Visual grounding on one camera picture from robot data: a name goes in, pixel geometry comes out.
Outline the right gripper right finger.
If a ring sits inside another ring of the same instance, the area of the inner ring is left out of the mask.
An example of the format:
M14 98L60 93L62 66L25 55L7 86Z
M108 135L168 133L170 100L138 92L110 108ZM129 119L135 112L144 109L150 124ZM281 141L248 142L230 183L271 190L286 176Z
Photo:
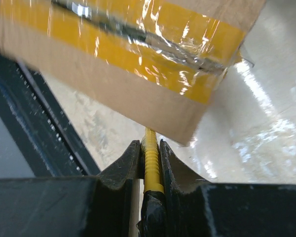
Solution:
M160 141L171 237L296 237L296 185L210 182Z

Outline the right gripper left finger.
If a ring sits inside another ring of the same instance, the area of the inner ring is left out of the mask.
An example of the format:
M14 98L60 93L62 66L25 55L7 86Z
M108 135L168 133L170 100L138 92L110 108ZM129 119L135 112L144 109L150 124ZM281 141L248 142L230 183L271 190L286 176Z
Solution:
M137 237L140 141L98 175L0 179L0 237Z

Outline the yellow utility knife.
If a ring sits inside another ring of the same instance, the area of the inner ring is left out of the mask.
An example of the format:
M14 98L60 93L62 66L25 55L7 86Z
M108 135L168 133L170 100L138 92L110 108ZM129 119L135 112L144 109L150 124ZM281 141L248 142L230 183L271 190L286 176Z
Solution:
M156 132L150 128L145 128L141 149L144 153L144 196L141 220L137 224L139 236L165 237L167 217L159 148Z

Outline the brown taped cardboard box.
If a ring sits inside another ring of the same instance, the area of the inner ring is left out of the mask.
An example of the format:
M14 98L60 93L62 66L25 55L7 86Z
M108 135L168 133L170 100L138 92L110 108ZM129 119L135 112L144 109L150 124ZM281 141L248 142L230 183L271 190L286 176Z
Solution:
M186 145L263 0L0 0L0 53Z

